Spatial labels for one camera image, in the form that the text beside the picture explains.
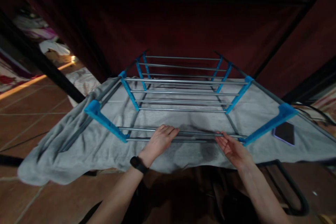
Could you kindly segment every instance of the wrist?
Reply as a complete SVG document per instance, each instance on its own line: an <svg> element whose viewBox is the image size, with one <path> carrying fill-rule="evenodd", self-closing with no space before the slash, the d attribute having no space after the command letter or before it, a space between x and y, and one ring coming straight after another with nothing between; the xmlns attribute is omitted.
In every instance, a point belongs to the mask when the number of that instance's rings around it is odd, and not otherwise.
<svg viewBox="0 0 336 224"><path fill-rule="evenodd" d="M238 173L246 173L257 168L256 164L253 162L242 162L238 167L236 167Z"/></svg>
<svg viewBox="0 0 336 224"><path fill-rule="evenodd" d="M151 153L147 152L146 150L142 150L139 153L138 158L141 159L142 164L146 166L147 168L149 168L155 160L155 157Z"/></svg>

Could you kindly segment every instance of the finger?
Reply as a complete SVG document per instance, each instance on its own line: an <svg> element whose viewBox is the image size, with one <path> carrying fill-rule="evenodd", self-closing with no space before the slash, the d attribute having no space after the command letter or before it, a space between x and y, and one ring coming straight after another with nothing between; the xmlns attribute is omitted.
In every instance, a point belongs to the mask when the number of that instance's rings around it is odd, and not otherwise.
<svg viewBox="0 0 336 224"><path fill-rule="evenodd" d="M167 133L168 135L170 134L170 132L172 132L175 128L173 126L169 126L168 129L166 129L165 133Z"/></svg>
<svg viewBox="0 0 336 224"><path fill-rule="evenodd" d="M222 137L222 136L218 136L218 139L219 139L219 141L221 141L223 144L227 144L227 142L228 142L228 140L225 138L225 137Z"/></svg>
<svg viewBox="0 0 336 224"><path fill-rule="evenodd" d="M236 139L234 139L232 136L229 136L228 134L226 134L225 132L221 132L223 134L223 136L231 143L233 144L239 144L239 141L237 141Z"/></svg>
<svg viewBox="0 0 336 224"><path fill-rule="evenodd" d="M220 140L220 138L218 136L215 137L215 141L218 143L218 145L221 148L221 150L224 151L225 146L224 146L223 142Z"/></svg>
<svg viewBox="0 0 336 224"><path fill-rule="evenodd" d="M165 125L162 124L162 125L161 125L160 127L158 127L156 130L157 130L157 131L160 131L160 130L162 130L164 127L165 127Z"/></svg>
<svg viewBox="0 0 336 224"><path fill-rule="evenodd" d="M171 141L172 141L177 136L179 131L180 131L179 128L175 128L173 131L171 131L171 133L169 134L169 139L171 139Z"/></svg>
<svg viewBox="0 0 336 224"><path fill-rule="evenodd" d="M166 125L162 130L161 132L165 132L170 126L169 125Z"/></svg>

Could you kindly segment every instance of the tiled floor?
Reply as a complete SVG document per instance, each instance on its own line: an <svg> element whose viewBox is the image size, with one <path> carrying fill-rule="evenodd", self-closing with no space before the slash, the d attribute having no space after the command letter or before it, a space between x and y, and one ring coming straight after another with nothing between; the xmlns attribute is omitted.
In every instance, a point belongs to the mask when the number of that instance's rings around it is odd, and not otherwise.
<svg viewBox="0 0 336 224"><path fill-rule="evenodd" d="M68 66L62 72L80 67ZM0 154L25 158L71 109L67 95L46 77L0 95ZM291 217L293 223L319 223L317 214L336 214L335 176L316 164L285 164L285 168L311 207L308 217ZM107 170L97 177L82 176L66 186L48 183L34 187L21 183L16 170L0 166L0 223L78 223L121 176Z"/></svg>

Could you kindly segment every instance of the dark red wall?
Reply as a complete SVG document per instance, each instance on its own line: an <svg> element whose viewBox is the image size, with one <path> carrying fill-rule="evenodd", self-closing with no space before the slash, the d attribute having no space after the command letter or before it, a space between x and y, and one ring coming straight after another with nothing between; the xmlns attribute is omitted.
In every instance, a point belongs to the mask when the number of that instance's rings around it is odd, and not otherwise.
<svg viewBox="0 0 336 224"><path fill-rule="evenodd" d="M216 57L212 51L217 50L253 75L300 8L279 2L307 0L272 0L278 4L247 4L246 0L29 1L44 12L93 74L105 80L109 73L105 69L100 74L103 66L118 74L147 48L151 55L195 57ZM257 80L283 96L328 61L336 52L334 13L335 0L319 0ZM98 57L90 35L103 57ZM215 66L213 61L181 64ZM239 75L233 72L230 77Z"/></svg>
<svg viewBox="0 0 336 224"><path fill-rule="evenodd" d="M283 97L336 56L336 0L318 0L257 81Z"/></svg>
<svg viewBox="0 0 336 224"><path fill-rule="evenodd" d="M246 73L253 74L296 10L293 7L157 0L77 2L116 73L149 48L149 55L188 57L217 57L213 53L217 50ZM180 63L216 65L214 61Z"/></svg>

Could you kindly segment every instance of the smartphone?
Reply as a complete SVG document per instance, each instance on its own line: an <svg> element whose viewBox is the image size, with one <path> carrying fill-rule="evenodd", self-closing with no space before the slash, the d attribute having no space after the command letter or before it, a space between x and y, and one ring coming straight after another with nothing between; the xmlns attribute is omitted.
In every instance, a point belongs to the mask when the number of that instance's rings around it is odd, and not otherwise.
<svg viewBox="0 0 336 224"><path fill-rule="evenodd" d="M273 136L284 141L285 143L295 146L294 125L289 122L284 122L272 130Z"/></svg>

